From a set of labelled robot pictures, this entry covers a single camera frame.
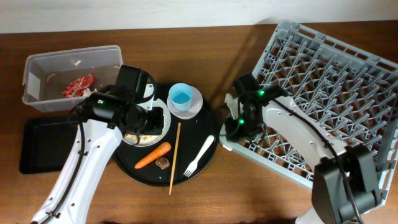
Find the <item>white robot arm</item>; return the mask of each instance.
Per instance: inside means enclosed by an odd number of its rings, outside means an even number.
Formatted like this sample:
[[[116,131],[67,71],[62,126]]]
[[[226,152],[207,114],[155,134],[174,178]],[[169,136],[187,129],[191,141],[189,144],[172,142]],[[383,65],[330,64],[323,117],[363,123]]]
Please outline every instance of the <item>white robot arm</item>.
[[[147,85],[148,78],[152,84]],[[86,222],[98,182],[124,134],[162,134],[163,110],[152,108],[155,91],[156,83],[148,73],[122,65],[115,85],[92,93],[72,109],[79,120],[75,142],[31,224]]]
[[[253,141],[271,127],[300,153],[314,172],[312,203],[296,219],[302,223],[344,223],[381,203],[376,166],[362,145],[348,146],[327,133],[277,86],[262,90],[251,74],[234,83],[239,97],[227,94],[231,112],[224,122],[230,142]]]
[[[42,208],[34,215],[32,223],[85,223],[88,208],[102,173],[114,150],[120,145],[119,128],[109,129],[107,123],[89,119],[83,123],[85,151],[79,172],[68,194],[65,191],[73,171],[80,160],[83,144],[80,127],[75,143],[61,174]]]

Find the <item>fork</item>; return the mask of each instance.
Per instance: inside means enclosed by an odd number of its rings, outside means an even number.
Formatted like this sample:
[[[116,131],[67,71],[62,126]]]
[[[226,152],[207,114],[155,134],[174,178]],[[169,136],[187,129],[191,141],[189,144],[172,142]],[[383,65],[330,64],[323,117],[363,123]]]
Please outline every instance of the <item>fork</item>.
[[[212,144],[213,141],[214,141],[214,136],[212,135],[209,135],[206,138],[206,141],[205,143],[203,143],[202,147],[200,148],[198,155],[189,164],[188,168],[184,172],[185,177],[190,177],[193,174],[193,172],[198,168],[199,159],[204,155],[204,153],[206,152],[206,150],[209,148],[210,144]]]

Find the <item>dish rack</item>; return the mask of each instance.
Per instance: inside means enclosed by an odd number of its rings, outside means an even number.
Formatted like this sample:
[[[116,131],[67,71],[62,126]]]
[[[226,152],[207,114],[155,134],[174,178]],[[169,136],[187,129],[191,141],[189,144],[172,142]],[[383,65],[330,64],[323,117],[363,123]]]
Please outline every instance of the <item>dish rack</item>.
[[[252,74],[267,88],[279,85],[320,126],[374,156],[384,205],[398,153],[398,65],[292,21],[278,24]],[[312,189],[303,157],[272,128],[253,142],[220,143]]]

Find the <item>black tray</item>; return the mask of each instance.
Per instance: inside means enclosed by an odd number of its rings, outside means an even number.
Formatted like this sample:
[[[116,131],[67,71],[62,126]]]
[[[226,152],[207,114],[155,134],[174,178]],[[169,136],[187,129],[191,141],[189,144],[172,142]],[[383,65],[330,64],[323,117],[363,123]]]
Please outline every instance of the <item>black tray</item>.
[[[164,103],[167,103],[167,97],[171,86],[172,85],[158,86],[156,95]],[[178,144],[177,163],[175,165],[174,184],[180,184],[196,176],[206,167],[213,157],[218,143],[218,123],[213,109],[205,99],[203,99],[202,109],[194,118],[183,120],[177,118],[173,114],[171,114],[171,116],[170,129],[158,143],[147,147],[134,147],[122,141],[113,154],[113,158],[120,169],[134,180],[156,187],[170,185],[171,166],[173,163],[177,126],[179,122],[181,123],[181,131]],[[183,173],[187,169],[189,163],[194,160],[202,144],[211,134],[215,137],[213,144],[199,160],[196,171],[190,177],[185,177]],[[151,162],[141,169],[134,168],[138,161],[165,141],[169,142],[172,146],[172,150],[164,155],[170,162],[168,168],[162,170],[155,162]]]
[[[77,124],[77,118],[71,121]],[[30,119],[25,124],[19,171],[23,174],[60,171],[76,138],[77,127],[66,116]]]

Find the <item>small blue cup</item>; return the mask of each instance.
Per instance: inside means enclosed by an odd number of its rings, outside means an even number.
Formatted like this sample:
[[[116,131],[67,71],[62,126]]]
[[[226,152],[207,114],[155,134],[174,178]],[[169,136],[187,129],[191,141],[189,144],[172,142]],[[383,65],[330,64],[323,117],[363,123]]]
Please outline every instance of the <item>small blue cup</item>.
[[[169,97],[174,107],[180,111],[187,111],[192,104],[192,89],[184,83],[178,83],[169,90]]]

